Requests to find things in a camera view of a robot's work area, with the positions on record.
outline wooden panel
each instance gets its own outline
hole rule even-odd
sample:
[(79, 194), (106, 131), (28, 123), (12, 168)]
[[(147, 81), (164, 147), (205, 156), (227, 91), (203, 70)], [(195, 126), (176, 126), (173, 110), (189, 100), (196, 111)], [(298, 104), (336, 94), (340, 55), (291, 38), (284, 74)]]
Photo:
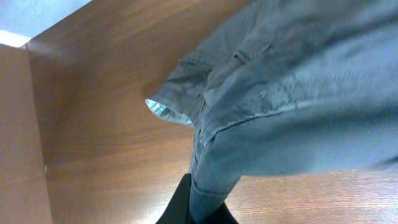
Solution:
[(0, 44), (0, 223), (51, 223), (27, 52)]
[[(157, 119), (144, 98), (247, 2), (94, 0), (28, 43), (54, 223), (160, 217), (188, 170), (193, 132)], [(392, 202), (375, 206), (357, 197), (396, 197), (398, 190), (373, 188), (367, 177), (244, 178), (228, 205), (241, 223), (362, 223), (380, 220), (378, 211), (396, 216)]]

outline gray jacket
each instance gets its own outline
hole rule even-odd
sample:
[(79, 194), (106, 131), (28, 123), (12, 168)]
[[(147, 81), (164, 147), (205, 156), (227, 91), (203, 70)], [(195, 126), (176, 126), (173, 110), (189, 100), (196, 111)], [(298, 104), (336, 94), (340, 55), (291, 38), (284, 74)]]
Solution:
[(146, 103), (195, 127), (194, 220), (242, 175), (396, 158), (397, 19), (396, 0), (255, 1), (183, 58)]

